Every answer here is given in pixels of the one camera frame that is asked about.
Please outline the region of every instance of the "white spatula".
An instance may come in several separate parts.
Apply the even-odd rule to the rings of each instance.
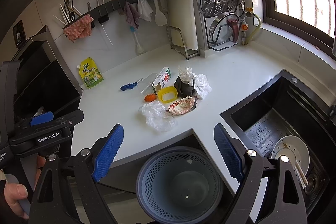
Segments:
[[[166,25],[167,24],[167,18],[160,11],[158,0],[154,0],[154,4],[155,4],[155,9],[156,9],[156,14],[155,14],[156,25],[158,25],[158,26]]]

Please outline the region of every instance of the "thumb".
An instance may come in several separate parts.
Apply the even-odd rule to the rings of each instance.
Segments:
[[[28,197],[28,191],[22,184],[6,183],[4,188],[5,200],[8,203],[12,211],[20,217],[28,218],[27,214],[23,211],[18,200],[22,200]]]

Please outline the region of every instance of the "red handle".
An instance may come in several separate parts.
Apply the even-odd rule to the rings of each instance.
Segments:
[[[238,26],[238,19],[229,18],[226,23],[231,27],[233,30],[233,42],[237,42],[238,35],[239,35],[239,26]]]

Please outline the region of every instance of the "sink drain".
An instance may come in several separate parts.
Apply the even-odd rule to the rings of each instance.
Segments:
[[[313,194],[318,189],[319,177],[317,174],[312,173],[307,177],[308,185],[304,189],[307,195]]]

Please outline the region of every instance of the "white countertop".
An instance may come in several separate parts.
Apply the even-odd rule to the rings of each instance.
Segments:
[[[179,65],[192,67],[196,74],[205,74],[212,92],[204,100],[197,101],[195,110],[176,117],[177,125],[172,130],[158,133],[147,126],[145,117],[138,112],[144,104],[144,98],[137,87],[126,91],[121,91],[120,87],[146,78],[153,72],[159,73],[163,67],[170,68],[172,78],[169,85],[174,85]],[[312,88],[307,80],[290,68],[290,64],[277,61],[255,46],[235,46],[221,52],[211,51],[207,58],[194,57],[189,61],[171,50],[169,45],[137,56],[107,71],[102,83],[83,91],[79,108],[84,112],[84,120],[75,126],[71,155],[76,155],[83,148],[91,148],[98,138],[106,137],[116,123],[124,127],[125,135],[112,166],[162,149],[170,145],[172,140],[175,142],[175,139],[184,138],[192,129],[218,167],[226,185],[236,192],[239,184],[230,176],[214,142],[214,127],[222,123],[232,137],[238,138],[221,118],[221,112],[256,91],[284,68]],[[258,196],[260,202],[263,191],[261,187]]]

